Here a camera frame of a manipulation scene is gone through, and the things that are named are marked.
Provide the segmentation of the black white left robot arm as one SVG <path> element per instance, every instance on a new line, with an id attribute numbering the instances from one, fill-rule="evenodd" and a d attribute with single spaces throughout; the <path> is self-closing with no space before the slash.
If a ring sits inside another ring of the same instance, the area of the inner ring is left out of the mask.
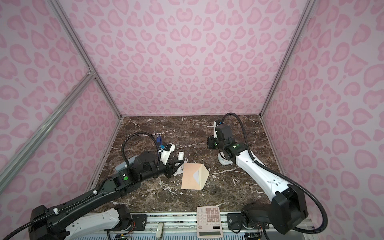
<path id="1" fill-rule="evenodd" d="M 31 240 L 73 240 L 97 231 L 131 230 L 134 221 L 127 206 L 92 215 L 98 207 L 140 188 L 145 180 L 164 175 L 171 178 L 183 164 L 184 154 L 170 159 L 168 152 L 143 152 L 93 190 L 58 206 L 35 208 L 31 215 Z"/>

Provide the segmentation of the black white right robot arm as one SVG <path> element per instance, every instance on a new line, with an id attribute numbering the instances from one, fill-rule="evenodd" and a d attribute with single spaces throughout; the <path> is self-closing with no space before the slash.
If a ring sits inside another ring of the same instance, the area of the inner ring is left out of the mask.
<path id="1" fill-rule="evenodd" d="M 308 216 L 305 193 L 298 187 L 259 166 L 261 161 L 233 136 L 231 127 L 214 122 L 214 135 L 208 137 L 208 149 L 218 150 L 223 166 L 235 164 L 264 190 L 268 205 L 251 203 L 241 209 L 248 223 L 267 223 L 286 234 Z"/>

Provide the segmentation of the white glue stick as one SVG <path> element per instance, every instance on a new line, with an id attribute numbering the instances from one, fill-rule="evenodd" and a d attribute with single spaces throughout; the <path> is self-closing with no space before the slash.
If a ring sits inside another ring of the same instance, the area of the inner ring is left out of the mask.
<path id="1" fill-rule="evenodd" d="M 178 161 L 181 161 L 181 162 L 184 161 L 184 152 L 179 152 L 178 153 Z"/>

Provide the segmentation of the peach pink envelope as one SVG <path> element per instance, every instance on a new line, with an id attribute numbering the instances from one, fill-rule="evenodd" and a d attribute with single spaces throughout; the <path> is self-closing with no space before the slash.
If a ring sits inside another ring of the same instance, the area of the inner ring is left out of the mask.
<path id="1" fill-rule="evenodd" d="M 193 179 L 193 173 L 200 170 L 200 187 L 197 188 L 196 182 Z M 183 169 L 183 178 L 181 188 L 183 190 L 202 190 L 208 180 L 209 171 L 204 164 L 185 163 Z"/>

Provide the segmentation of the white letter paper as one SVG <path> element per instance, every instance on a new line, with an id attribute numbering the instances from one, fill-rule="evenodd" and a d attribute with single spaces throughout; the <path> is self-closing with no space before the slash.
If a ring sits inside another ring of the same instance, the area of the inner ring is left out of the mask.
<path id="1" fill-rule="evenodd" d="M 196 182 L 196 186 L 197 188 L 200 187 L 200 170 L 196 170 L 194 173 L 193 173 L 193 179 L 194 181 Z"/>

